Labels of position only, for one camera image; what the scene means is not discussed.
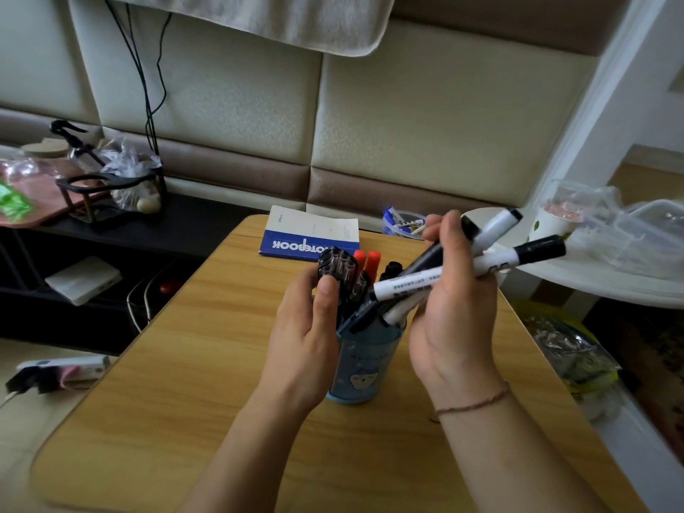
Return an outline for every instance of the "cartoon face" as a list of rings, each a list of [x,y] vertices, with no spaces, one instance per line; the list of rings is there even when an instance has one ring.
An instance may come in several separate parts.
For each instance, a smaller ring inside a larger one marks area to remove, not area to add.
[[[356,374],[352,374],[349,377],[349,383],[352,384],[356,390],[364,390],[365,388],[371,387],[376,379],[378,379],[377,369],[359,369]]]

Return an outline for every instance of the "brown leather trim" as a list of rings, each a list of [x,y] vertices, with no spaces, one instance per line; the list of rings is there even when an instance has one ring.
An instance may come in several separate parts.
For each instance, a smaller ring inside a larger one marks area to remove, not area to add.
[[[416,23],[599,56],[628,0],[395,0]]]
[[[306,201],[313,205],[378,217],[389,205],[423,215],[443,214],[452,208],[467,212],[474,208],[500,206],[469,197],[370,180],[360,176],[326,171],[318,167],[311,168],[309,197]]]
[[[149,151],[145,135],[104,128],[107,138],[124,134],[136,148]],[[169,176],[304,201],[309,190],[309,166],[258,156],[158,139],[164,172]]]
[[[0,144],[23,146],[40,142],[45,137],[59,138],[50,133],[50,123],[60,117],[46,117],[25,111],[0,108]],[[102,128],[70,120],[74,126],[87,129],[88,133],[76,133],[84,142],[97,145],[102,138]]]

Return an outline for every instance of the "person's left hand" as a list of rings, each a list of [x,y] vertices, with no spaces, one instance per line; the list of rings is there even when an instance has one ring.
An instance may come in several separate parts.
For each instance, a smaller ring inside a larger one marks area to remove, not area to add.
[[[316,278],[313,266],[287,287],[255,391],[260,399],[276,400],[301,419],[326,396],[338,358],[337,281],[326,275],[317,285]]]

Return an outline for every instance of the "bracelet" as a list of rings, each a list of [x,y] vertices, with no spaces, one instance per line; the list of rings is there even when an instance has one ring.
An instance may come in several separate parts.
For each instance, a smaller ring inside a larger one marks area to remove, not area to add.
[[[491,398],[484,399],[483,401],[473,404],[473,405],[466,405],[465,407],[450,407],[450,408],[439,408],[434,411],[435,415],[441,416],[442,414],[450,414],[450,413],[467,413],[470,410],[477,410],[478,408],[483,408],[489,405],[493,405],[497,403],[497,401],[501,401],[503,398],[505,398],[508,393],[511,391],[511,386],[508,382],[504,382],[506,384],[506,388],[504,388],[499,394],[492,396]]]

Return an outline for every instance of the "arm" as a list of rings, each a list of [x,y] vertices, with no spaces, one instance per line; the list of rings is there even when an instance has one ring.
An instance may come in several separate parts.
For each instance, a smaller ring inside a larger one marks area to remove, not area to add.
[[[459,218],[454,211],[431,217],[423,233],[440,238],[444,268],[409,340],[414,369],[437,410],[480,403],[505,388],[492,355],[496,280],[475,279]],[[609,511],[512,393],[480,409],[442,414],[440,422],[481,512]]]
[[[272,512],[290,449],[325,397],[337,364],[337,283],[316,268],[290,284],[278,308],[261,380],[180,508],[181,513]]]

